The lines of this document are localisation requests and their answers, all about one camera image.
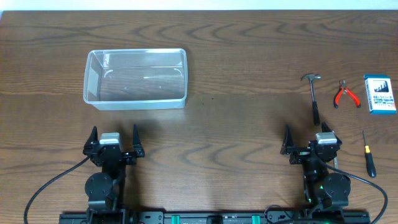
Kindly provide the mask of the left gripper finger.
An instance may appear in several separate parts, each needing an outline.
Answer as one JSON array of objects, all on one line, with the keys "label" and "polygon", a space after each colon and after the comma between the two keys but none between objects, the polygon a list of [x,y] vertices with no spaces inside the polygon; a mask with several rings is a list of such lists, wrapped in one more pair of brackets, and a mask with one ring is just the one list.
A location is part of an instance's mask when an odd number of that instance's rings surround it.
[{"label": "left gripper finger", "polygon": [[134,126],[133,126],[132,146],[136,152],[142,152],[142,144],[141,144],[141,140],[139,137],[139,133],[138,133],[136,124],[134,124]]},{"label": "left gripper finger", "polygon": [[96,126],[93,126],[91,134],[84,145],[84,151],[91,152],[97,143],[98,143],[98,130]]}]

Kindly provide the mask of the small claw hammer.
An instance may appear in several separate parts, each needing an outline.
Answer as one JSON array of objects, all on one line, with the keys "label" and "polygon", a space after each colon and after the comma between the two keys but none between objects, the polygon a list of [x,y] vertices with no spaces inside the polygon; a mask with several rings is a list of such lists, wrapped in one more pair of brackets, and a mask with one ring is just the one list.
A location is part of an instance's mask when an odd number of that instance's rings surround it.
[{"label": "small claw hammer", "polygon": [[314,89],[314,85],[313,82],[315,80],[319,80],[321,79],[321,76],[310,73],[310,74],[306,74],[304,75],[301,80],[307,79],[309,81],[310,84],[310,91],[311,91],[311,97],[312,97],[312,111],[313,111],[313,123],[315,126],[319,126],[320,125],[320,115],[318,112],[318,105],[317,105],[317,101],[315,98],[315,89]]}]

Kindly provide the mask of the clear plastic storage container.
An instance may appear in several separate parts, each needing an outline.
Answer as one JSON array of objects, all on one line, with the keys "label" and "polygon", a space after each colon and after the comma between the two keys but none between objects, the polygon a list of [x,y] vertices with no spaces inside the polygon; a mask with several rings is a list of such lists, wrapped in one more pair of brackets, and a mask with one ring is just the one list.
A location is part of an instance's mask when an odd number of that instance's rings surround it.
[{"label": "clear plastic storage container", "polygon": [[159,110],[185,107],[188,63],[184,49],[92,50],[83,99],[98,110]]}]

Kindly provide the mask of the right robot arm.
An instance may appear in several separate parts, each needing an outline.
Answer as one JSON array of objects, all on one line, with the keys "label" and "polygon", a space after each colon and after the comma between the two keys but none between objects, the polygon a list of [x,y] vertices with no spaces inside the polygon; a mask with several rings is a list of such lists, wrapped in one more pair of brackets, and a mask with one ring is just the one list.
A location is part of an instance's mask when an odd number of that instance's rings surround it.
[{"label": "right robot arm", "polygon": [[328,172],[326,167],[337,156],[341,145],[341,140],[326,123],[306,147],[296,146],[290,128],[285,127],[280,153],[290,156],[290,164],[303,167],[303,189],[309,202],[308,207],[294,213],[295,219],[344,220],[342,208],[348,205],[351,181],[346,175]]}]

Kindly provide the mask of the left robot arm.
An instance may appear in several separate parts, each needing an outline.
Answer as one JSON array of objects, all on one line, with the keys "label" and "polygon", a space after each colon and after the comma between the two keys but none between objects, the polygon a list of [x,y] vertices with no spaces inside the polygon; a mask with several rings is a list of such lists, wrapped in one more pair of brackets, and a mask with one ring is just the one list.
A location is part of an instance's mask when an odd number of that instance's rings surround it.
[{"label": "left robot arm", "polygon": [[94,223],[138,223],[138,217],[123,205],[126,167],[137,164],[145,156],[137,127],[133,126],[132,151],[123,152],[119,133],[104,133],[98,136],[97,127],[87,139],[83,154],[101,172],[91,175],[85,184],[88,196],[86,222]]}]

